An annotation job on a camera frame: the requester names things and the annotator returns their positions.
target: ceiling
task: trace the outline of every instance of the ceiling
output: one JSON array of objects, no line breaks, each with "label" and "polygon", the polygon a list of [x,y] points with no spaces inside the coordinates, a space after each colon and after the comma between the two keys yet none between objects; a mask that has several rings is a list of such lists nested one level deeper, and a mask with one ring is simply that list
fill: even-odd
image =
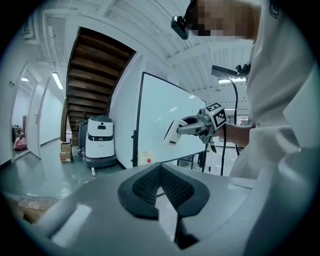
[{"label": "ceiling", "polygon": [[[179,85],[207,103],[221,102],[234,108],[235,93],[230,83],[218,84],[211,75],[212,65],[235,70],[247,63],[252,42],[221,36],[190,35],[182,40],[171,29],[172,16],[183,15],[190,0],[50,0],[38,10],[39,43],[37,60],[51,69],[66,69],[67,22],[79,14],[113,22],[131,35],[163,62],[167,71],[176,74]],[[50,38],[48,26],[53,29]],[[246,84],[236,83],[239,107],[248,112]]]}]

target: wooden staircase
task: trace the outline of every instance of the wooden staircase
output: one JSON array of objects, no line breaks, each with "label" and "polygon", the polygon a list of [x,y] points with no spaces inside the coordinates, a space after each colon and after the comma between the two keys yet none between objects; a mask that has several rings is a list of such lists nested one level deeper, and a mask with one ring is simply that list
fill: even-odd
[{"label": "wooden staircase", "polygon": [[74,145],[78,143],[79,120],[109,114],[112,93],[135,53],[109,36],[80,29],[66,79],[65,109]]}]

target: cleaning robot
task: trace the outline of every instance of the cleaning robot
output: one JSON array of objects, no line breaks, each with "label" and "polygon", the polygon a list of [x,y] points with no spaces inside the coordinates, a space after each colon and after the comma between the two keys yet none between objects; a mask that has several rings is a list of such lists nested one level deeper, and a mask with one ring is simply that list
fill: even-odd
[{"label": "cleaning robot", "polygon": [[90,117],[85,140],[85,162],[95,176],[94,168],[116,164],[114,146],[114,123],[111,118],[100,115]]}]

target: cardboard box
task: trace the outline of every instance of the cardboard box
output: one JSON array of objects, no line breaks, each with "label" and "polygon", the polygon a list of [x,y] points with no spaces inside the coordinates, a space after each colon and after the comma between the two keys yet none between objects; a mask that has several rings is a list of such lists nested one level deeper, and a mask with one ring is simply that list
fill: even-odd
[{"label": "cardboard box", "polygon": [[71,158],[70,152],[61,152],[60,159],[66,159],[66,158]]},{"label": "cardboard box", "polygon": [[60,153],[60,161],[62,163],[64,163],[64,162],[72,162],[73,161],[72,152],[61,152]]},{"label": "cardboard box", "polygon": [[62,142],[61,143],[61,152],[71,152],[71,144],[70,142]]}]

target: white wall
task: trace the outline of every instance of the white wall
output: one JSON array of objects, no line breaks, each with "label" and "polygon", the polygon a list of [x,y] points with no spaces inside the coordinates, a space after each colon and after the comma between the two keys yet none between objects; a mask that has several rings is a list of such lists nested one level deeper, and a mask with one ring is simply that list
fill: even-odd
[{"label": "white wall", "polygon": [[114,90],[109,117],[113,120],[116,158],[126,167],[132,167],[133,135],[137,125],[138,100],[142,72],[146,62],[136,54],[124,71]]},{"label": "white wall", "polygon": [[15,97],[24,68],[37,56],[17,34],[0,60],[0,165],[12,158],[11,123]]},{"label": "white wall", "polygon": [[26,93],[23,92],[23,89],[20,88],[16,94],[13,114],[12,114],[12,124],[18,125],[22,128],[22,116],[28,115],[30,103],[30,96],[27,96]]},{"label": "white wall", "polygon": [[64,96],[53,79],[50,78],[41,111],[40,144],[60,137],[61,115]]}]

